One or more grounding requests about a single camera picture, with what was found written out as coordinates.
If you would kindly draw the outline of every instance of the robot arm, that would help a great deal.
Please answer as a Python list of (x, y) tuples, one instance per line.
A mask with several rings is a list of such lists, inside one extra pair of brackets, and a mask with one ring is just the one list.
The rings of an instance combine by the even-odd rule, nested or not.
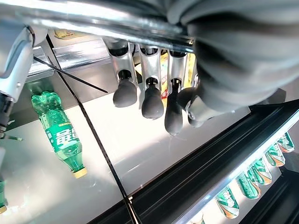
[(34, 30), (22, 23), (0, 20), (0, 139), (9, 122), (14, 103), (19, 99), (33, 61), (35, 40), (45, 38), (46, 29)]

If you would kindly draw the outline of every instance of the green plastic bottle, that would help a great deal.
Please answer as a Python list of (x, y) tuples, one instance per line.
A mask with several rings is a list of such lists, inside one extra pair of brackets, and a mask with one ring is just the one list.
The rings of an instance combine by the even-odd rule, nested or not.
[(69, 166), (76, 178), (87, 173), (82, 161), (82, 144), (62, 109), (55, 92), (43, 91), (31, 98), (34, 110), (58, 158)]
[(0, 214), (7, 210), (4, 197), (4, 181), (0, 179)]

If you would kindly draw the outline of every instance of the refrigerator shelf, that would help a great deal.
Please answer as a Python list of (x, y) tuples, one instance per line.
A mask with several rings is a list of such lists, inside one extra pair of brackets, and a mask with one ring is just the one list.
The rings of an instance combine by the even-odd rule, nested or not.
[(253, 111), (132, 195), (142, 223), (187, 223), (298, 120), (296, 102)]

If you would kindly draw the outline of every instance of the beverage can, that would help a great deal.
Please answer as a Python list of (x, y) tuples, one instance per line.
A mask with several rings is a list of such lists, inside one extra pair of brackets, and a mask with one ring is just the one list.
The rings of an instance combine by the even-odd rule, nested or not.
[(286, 132), (283, 136), (281, 136), (278, 141), (278, 146), (283, 153), (290, 153), (294, 151), (295, 146), (290, 137), (290, 134)]
[(271, 173), (266, 165), (263, 158), (260, 158), (255, 164), (250, 168), (251, 174), (254, 179), (261, 185), (268, 185), (272, 182)]
[(285, 157), (282, 155), (277, 142), (269, 147), (265, 156), (267, 161), (274, 167), (281, 167), (285, 164)]
[(245, 197), (249, 199), (257, 199), (260, 197), (261, 190), (258, 187), (257, 181), (255, 180), (250, 169), (248, 171), (242, 172), (236, 180), (242, 194)]
[(204, 214), (200, 211), (187, 224), (205, 224)]
[(236, 218), (239, 215), (239, 205), (229, 187), (224, 188), (216, 196), (216, 202), (225, 217)]

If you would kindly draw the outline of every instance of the soda bottle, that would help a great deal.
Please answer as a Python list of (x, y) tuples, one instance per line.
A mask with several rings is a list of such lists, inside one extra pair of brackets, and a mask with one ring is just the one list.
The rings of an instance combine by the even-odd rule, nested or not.
[(245, 197), (249, 199), (257, 199), (261, 195), (261, 190), (257, 186), (257, 181), (251, 172), (252, 171), (250, 169), (242, 172), (236, 180), (242, 194)]
[(268, 185), (272, 182), (271, 173), (268, 170), (266, 162), (263, 158), (260, 158), (257, 162), (255, 162), (250, 170), (259, 184)]
[(0, 214), (5, 212), (7, 207), (5, 205), (5, 197), (4, 197), (4, 181), (0, 179)]
[(278, 143), (274, 143), (265, 154), (268, 162), (274, 167), (281, 167), (285, 164), (285, 157), (278, 146)]
[(224, 188), (216, 196), (216, 202), (225, 217), (236, 218), (239, 215), (239, 205), (229, 187)]
[(295, 150), (294, 143), (293, 143), (288, 132), (286, 132), (283, 136), (281, 136), (278, 139), (277, 143), (278, 143), (280, 150), (283, 153), (290, 153)]
[(31, 102), (57, 157), (76, 178), (84, 176), (87, 170), (82, 161), (82, 144), (62, 109), (60, 97), (55, 92), (43, 91), (33, 95)]

